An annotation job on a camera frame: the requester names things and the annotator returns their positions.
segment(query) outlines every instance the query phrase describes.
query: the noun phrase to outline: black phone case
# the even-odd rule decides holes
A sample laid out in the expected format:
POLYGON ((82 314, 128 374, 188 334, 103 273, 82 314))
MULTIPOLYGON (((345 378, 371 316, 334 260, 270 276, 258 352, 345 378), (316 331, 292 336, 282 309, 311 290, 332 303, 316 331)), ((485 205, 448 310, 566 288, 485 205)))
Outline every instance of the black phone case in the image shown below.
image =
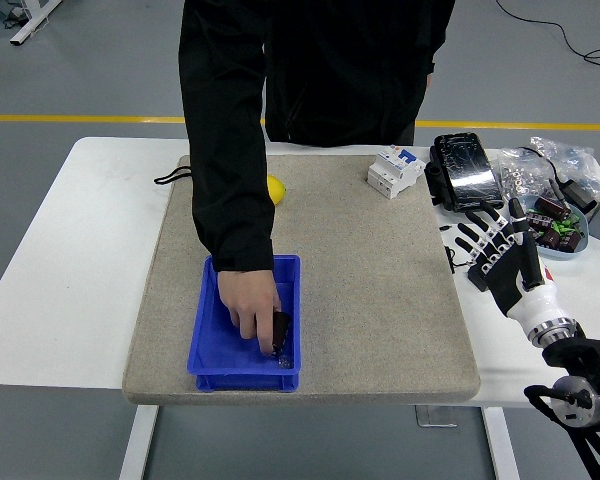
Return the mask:
POLYGON ((475 133, 436 137, 425 169, 434 204, 447 210, 480 210, 485 200, 496 209, 504 206, 502 194, 480 139, 475 133))

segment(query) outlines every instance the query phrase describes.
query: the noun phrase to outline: person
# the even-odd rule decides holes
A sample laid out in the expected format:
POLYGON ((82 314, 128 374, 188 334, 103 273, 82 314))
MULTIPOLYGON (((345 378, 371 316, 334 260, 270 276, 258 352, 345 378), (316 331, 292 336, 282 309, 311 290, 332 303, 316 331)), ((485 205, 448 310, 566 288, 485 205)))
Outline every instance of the person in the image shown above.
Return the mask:
POLYGON ((454 0, 185 0, 178 52, 193 220, 243 338, 270 354, 274 142, 412 145, 454 0))

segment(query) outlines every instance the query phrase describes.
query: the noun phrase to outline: blue plastic bin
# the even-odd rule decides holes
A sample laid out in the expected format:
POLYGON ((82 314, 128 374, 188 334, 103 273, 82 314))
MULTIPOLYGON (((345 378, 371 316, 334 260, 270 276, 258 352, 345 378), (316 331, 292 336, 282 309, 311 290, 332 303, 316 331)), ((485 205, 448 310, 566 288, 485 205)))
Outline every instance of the blue plastic bin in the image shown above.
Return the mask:
POLYGON ((281 390, 298 388, 300 374, 300 257, 275 255, 273 276, 282 309, 291 316, 279 358, 260 353, 258 340, 244 340, 222 304, 211 257, 204 264, 200 301, 187 370, 196 387, 214 390, 281 390))

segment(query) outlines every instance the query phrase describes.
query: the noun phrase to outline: electronic component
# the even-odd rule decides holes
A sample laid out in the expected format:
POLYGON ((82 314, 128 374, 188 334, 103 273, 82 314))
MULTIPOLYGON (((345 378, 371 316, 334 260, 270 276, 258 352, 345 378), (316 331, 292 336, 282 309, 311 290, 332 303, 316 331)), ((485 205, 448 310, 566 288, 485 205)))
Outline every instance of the electronic component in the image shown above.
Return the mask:
POLYGON ((558 244, 558 250, 561 252, 573 253, 576 251, 576 247, 582 240, 582 235, 578 232, 568 232, 561 239, 558 244))
POLYGON ((598 204, 584 188, 573 180, 562 183, 560 190, 562 190, 567 201, 578 207, 582 213, 589 213, 598 204))
POLYGON ((550 228, 546 232, 544 232, 544 235, 542 235, 538 240, 536 240, 536 243, 541 247, 556 250, 558 248, 558 245, 560 245, 560 234, 556 232, 553 228, 550 228))
POLYGON ((424 173, 425 163, 402 147, 394 145, 376 156, 369 167, 367 183, 385 197, 395 198, 398 193, 416 183, 424 173))
POLYGON ((531 233, 531 236, 533 237, 534 240, 539 239, 542 235, 540 234, 540 232, 538 232, 537 230, 535 230, 533 227, 529 227, 529 232, 531 233))
POLYGON ((536 231, 543 232, 547 228, 551 228, 551 225, 553 225, 553 220, 551 219, 551 217, 547 217, 546 215, 527 212, 526 216, 529 226, 536 231))
POLYGON ((547 197, 538 197, 535 207, 536 210, 556 220, 564 221, 571 216, 571 210, 547 197))

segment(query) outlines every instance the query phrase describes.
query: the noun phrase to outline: smartphone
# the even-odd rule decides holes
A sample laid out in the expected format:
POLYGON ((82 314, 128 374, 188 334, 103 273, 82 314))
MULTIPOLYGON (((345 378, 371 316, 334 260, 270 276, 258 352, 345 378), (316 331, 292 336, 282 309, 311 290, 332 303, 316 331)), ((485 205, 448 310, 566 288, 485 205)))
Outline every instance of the smartphone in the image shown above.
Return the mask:
POLYGON ((487 154, 475 133, 456 133, 436 137, 430 150, 432 168, 438 167, 440 197, 447 210, 480 210, 485 200, 492 207, 504 206, 502 193, 491 170, 487 154))

